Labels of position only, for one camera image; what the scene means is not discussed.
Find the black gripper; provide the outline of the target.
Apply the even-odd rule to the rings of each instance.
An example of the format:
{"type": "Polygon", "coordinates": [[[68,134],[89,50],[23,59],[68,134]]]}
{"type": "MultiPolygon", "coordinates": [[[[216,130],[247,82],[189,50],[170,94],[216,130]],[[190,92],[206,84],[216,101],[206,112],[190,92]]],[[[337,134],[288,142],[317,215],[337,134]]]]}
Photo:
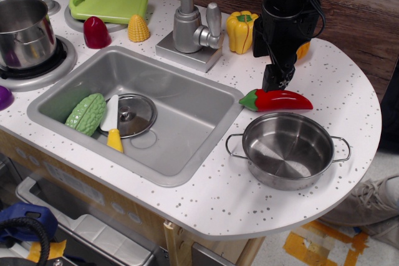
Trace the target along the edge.
{"type": "Polygon", "coordinates": [[[252,52],[255,57],[269,56],[262,80],[264,91],[285,89],[294,74],[297,50],[312,37],[310,4],[283,11],[270,0],[263,0],[260,17],[255,20],[252,52]]]}

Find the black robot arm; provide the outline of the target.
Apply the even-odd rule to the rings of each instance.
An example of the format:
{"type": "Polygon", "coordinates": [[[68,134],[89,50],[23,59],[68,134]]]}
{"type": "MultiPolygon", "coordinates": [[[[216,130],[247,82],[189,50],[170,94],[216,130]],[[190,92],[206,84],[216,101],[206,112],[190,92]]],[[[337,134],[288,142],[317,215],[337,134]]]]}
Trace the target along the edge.
{"type": "Polygon", "coordinates": [[[317,24],[325,23],[319,0],[263,0],[261,15],[254,21],[252,52],[268,56],[262,80],[265,92],[283,90],[292,80],[297,51],[320,35],[317,24]]]}

